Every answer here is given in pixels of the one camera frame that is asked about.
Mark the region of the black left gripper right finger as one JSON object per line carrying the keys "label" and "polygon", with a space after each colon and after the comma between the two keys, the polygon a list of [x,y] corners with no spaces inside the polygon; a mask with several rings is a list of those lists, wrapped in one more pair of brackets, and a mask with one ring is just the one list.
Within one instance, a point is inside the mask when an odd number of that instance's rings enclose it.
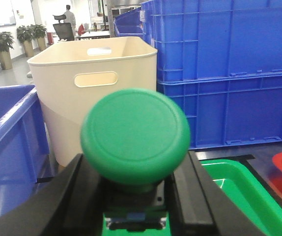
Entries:
{"label": "black left gripper right finger", "polygon": [[171,233],[174,236],[264,235],[190,152],[171,176]]}

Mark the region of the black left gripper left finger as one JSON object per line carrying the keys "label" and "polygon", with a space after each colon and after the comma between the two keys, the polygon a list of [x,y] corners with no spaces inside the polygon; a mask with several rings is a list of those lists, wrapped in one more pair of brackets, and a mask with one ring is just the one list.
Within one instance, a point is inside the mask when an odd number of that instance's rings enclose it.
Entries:
{"label": "black left gripper left finger", "polygon": [[0,217],[0,236],[99,236],[101,177],[78,154],[37,194]]}

